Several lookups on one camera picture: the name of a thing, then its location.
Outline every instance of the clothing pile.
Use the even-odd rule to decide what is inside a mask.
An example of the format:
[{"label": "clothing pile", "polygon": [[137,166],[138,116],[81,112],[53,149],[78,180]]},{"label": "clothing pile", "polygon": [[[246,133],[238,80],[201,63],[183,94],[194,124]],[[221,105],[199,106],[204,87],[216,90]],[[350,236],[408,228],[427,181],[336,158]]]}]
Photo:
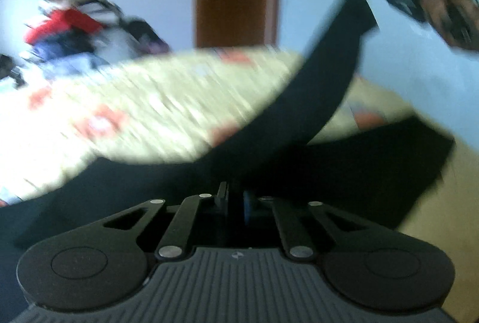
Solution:
[{"label": "clothing pile", "polygon": [[31,49],[20,57],[47,80],[171,51],[145,20],[125,17],[108,0],[40,0],[39,11],[26,23]]}]

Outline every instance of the red garment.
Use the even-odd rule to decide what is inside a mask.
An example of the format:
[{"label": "red garment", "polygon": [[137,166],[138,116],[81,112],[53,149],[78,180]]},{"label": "red garment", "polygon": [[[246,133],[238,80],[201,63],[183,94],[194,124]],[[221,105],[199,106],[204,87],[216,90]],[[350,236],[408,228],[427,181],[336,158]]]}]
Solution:
[{"label": "red garment", "polygon": [[25,35],[25,42],[33,45],[44,37],[68,31],[73,27],[93,34],[102,29],[103,25],[76,9],[58,10],[51,13],[49,21],[29,30]]}]

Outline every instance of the ribbed rubber pad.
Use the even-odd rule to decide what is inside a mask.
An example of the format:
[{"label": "ribbed rubber pad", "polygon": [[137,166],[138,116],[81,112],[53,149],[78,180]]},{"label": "ribbed rubber pad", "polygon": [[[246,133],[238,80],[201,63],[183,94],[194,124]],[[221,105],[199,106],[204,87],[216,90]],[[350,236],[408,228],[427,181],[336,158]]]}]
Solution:
[{"label": "ribbed rubber pad", "polygon": [[127,301],[91,313],[32,307],[15,323],[454,323],[440,309],[383,316],[333,293],[312,265],[277,249],[199,248],[186,261],[160,265]]}]

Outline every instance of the floor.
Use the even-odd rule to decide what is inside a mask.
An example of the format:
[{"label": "floor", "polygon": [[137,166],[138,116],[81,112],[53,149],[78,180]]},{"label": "floor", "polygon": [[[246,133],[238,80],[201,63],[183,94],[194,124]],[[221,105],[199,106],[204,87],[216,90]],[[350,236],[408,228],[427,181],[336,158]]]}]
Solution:
[{"label": "floor", "polygon": [[479,318],[479,154],[459,142],[442,181],[422,196],[401,231],[445,251],[456,281],[445,310],[459,323]]}]

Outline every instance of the metal pin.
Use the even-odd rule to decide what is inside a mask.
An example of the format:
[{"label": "metal pin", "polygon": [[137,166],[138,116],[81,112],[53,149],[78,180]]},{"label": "metal pin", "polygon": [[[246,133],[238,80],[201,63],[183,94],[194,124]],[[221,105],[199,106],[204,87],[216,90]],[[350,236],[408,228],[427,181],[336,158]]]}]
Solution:
[{"label": "metal pin", "polygon": [[163,246],[158,250],[158,254],[163,258],[177,258],[183,254],[183,250],[178,246]]},{"label": "metal pin", "polygon": [[289,253],[295,258],[309,258],[314,254],[314,251],[308,246],[294,246],[289,250]]}]

